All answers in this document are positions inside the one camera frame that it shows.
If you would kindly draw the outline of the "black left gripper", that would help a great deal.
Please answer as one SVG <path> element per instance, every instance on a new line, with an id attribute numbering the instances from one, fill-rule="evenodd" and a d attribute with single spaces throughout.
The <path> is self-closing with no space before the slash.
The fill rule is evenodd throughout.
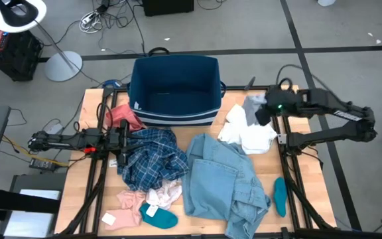
<path id="1" fill-rule="evenodd" d="M 109 132 L 109 151 L 116 156 L 118 166 L 126 166 L 126 146 L 127 138 L 130 139 L 143 139 L 140 135 L 135 135 L 129 130 L 129 123 L 126 119 L 120 121 L 119 127 L 111 129 Z M 127 153 L 131 153 L 134 150 L 142 147 L 143 144 L 134 144 L 127 146 Z"/>

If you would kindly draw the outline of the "grey cloth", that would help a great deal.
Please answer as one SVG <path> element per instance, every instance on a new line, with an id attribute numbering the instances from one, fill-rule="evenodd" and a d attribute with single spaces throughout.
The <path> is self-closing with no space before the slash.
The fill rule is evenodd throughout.
<path id="1" fill-rule="evenodd" d="M 254 96 L 247 96 L 244 100 L 244 103 L 242 105 L 242 108 L 245 112 L 245 118 L 248 126 L 251 126 L 253 124 L 258 125 L 258 121 L 256 118 L 255 113 L 257 110 L 264 104 L 266 104 L 267 101 L 265 99 L 264 94 L 258 94 Z"/>

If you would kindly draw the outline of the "blue plaid shirt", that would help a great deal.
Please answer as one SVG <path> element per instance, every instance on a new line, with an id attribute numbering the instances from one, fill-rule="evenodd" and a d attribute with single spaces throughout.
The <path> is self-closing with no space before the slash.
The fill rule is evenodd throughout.
<path id="1" fill-rule="evenodd" d="M 143 146 L 128 155 L 128 165 L 117 167 L 117 174 L 130 190 L 159 189 L 163 179 L 173 181 L 190 171 L 188 158 L 178 147 L 171 129 L 148 128 L 133 134 L 143 139 L 131 139 L 130 142 Z"/>

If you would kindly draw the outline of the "coral red cloth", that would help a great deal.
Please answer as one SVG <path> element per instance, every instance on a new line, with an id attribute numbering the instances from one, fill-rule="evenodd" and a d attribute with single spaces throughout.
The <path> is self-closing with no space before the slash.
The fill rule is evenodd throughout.
<path id="1" fill-rule="evenodd" d="M 144 123 L 135 115 L 129 104 L 122 104 L 111 109 L 105 114 L 105 124 L 107 127 L 119 127 L 121 120 L 127 120 L 129 131 L 139 131 L 145 129 Z"/>

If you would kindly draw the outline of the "white pale pink garment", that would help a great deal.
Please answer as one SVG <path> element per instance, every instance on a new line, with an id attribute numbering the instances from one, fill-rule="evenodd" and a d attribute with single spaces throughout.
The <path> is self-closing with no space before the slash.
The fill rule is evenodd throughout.
<path id="1" fill-rule="evenodd" d="M 161 209 L 168 210 L 172 203 L 177 201 L 182 194 L 182 181 L 162 180 L 162 187 L 159 189 L 149 189 L 146 202 Z"/>

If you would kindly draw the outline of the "light blue denim shirt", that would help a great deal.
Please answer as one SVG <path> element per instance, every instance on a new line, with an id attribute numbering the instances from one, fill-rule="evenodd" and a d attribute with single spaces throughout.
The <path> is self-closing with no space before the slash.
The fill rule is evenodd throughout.
<path id="1" fill-rule="evenodd" d="M 190 171 L 182 178 L 188 216 L 224 220 L 225 235 L 252 239 L 271 206 L 252 160 L 237 144 L 195 136 L 186 156 Z"/>

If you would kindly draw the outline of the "white t-shirt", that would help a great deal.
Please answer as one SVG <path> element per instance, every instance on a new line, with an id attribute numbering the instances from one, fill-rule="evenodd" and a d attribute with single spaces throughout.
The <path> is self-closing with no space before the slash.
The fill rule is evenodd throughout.
<path id="1" fill-rule="evenodd" d="M 278 136 L 270 126 L 257 124 L 247 125 L 245 110 L 235 104 L 227 113 L 218 139 L 228 144 L 236 143 L 247 155 L 268 152 L 274 139 Z"/>

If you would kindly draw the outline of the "light pink garment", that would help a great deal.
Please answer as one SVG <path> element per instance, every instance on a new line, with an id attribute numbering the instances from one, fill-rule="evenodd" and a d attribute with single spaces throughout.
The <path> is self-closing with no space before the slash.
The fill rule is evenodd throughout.
<path id="1" fill-rule="evenodd" d="M 142 221 L 140 207 L 146 199 L 146 194 L 141 191 L 124 190 L 116 195 L 119 201 L 119 208 L 108 210 L 107 212 L 116 217 L 113 226 L 105 224 L 106 230 L 118 230 L 121 228 L 129 228 L 139 226 Z"/>

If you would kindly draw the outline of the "white square paper tag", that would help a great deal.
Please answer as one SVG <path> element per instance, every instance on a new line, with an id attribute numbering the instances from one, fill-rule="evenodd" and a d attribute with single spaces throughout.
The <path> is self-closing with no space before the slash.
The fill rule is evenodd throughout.
<path id="1" fill-rule="evenodd" d="M 116 217 L 114 217 L 114 215 L 106 212 L 103 217 L 101 218 L 101 221 L 104 222 L 105 224 L 109 225 L 109 226 L 113 226 L 115 221 L 116 221 Z"/>

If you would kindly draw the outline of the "teal sock with white label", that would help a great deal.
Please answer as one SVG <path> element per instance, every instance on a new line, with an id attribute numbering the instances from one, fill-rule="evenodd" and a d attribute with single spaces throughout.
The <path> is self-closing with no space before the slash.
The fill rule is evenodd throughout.
<path id="1" fill-rule="evenodd" d="M 139 212 L 144 222 L 157 228 L 169 229 L 178 224 L 178 217 L 175 214 L 155 205 L 145 203 Z"/>

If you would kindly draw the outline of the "black power adapter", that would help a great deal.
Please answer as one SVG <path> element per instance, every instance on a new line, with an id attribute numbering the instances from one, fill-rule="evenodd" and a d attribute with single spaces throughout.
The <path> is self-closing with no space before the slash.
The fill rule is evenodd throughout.
<path id="1" fill-rule="evenodd" d="M 57 169 L 56 164 L 51 163 L 49 161 L 41 161 L 36 158 L 31 159 L 31 162 L 29 163 L 29 167 L 31 169 L 38 169 L 41 171 L 50 171 L 50 172 L 54 172 Z"/>

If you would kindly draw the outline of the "grey cart with white panel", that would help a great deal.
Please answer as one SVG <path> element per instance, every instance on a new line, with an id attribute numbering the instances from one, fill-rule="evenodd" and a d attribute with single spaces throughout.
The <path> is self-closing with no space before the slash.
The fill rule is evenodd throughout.
<path id="1" fill-rule="evenodd" d="M 65 173 L 15 175 L 10 191 L 28 196 L 60 199 Z M 55 214 L 11 211 L 0 224 L 0 239 L 45 238 L 54 232 Z"/>

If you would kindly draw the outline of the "white power strip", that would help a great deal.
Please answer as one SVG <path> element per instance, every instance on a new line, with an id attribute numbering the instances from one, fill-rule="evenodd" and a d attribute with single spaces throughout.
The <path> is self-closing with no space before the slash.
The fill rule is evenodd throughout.
<path id="1" fill-rule="evenodd" d="M 83 33 L 93 34 L 103 29 L 101 16 L 97 11 L 92 11 L 84 15 L 79 24 L 79 28 Z"/>

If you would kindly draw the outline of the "black floor box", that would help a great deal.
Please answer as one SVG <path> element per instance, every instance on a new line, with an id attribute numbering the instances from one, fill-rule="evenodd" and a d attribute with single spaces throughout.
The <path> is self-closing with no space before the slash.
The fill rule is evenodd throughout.
<path id="1" fill-rule="evenodd" d="M 194 0 L 142 0 L 142 6 L 147 17 L 189 13 L 194 10 Z"/>

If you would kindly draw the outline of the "black toolbox with red lid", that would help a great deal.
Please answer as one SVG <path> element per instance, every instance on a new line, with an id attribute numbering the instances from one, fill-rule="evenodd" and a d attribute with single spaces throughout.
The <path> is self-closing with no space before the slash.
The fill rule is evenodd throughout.
<path id="1" fill-rule="evenodd" d="M 30 31 L 8 33 L 0 30 L 0 71 L 14 82 L 31 81 L 42 48 Z"/>

